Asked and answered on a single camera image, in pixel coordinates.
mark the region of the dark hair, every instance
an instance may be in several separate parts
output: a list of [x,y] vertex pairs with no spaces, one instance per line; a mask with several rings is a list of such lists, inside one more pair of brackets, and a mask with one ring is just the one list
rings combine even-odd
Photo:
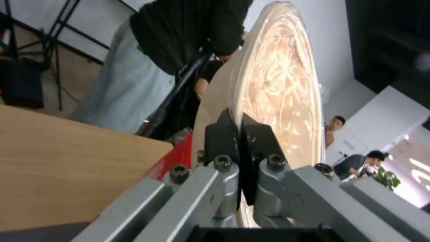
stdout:
[[366,156],[370,158],[377,158],[380,161],[384,161],[386,157],[385,154],[379,150],[372,150]]
[[346,123],[345,118],[344,118],[344,117],[342,117],[342,116],[339,116],[339,115],[335,116],[333,119],[338,119],[338,120],[340,120],[340,121],[342,122],[342,126]]

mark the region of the light blue jeans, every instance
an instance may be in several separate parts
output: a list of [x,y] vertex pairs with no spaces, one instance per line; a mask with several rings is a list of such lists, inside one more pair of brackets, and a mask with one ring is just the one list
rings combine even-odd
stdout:
[[138,50],[127,20],[116,31],[101,72],[72,119],[135,133],[174,85],[174,76]]

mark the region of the red object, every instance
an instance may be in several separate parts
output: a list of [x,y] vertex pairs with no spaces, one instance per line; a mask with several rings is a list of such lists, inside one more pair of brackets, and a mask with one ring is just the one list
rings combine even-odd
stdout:
[[157,180],[162,180],[166,172],[169,172],[174,166],[182,164],[191,168],[191,144],[193,142],[193,134],[189,134],[179,145],[167,153],[157,163],[155,163],[143,177],[150,177]]

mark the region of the black sweater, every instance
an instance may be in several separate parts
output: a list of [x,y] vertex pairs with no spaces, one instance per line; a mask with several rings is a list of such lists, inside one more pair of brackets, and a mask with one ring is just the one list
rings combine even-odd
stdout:
[[252,0],[156,0],[130,17],[143,52],[175,75],[209,39],[216,55],[232,54],[242,40]]

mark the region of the wooden table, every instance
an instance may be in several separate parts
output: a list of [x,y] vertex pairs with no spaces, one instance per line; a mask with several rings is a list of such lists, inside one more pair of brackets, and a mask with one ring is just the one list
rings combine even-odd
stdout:
[[0,105],[0,232],[91,221],[171,149]]

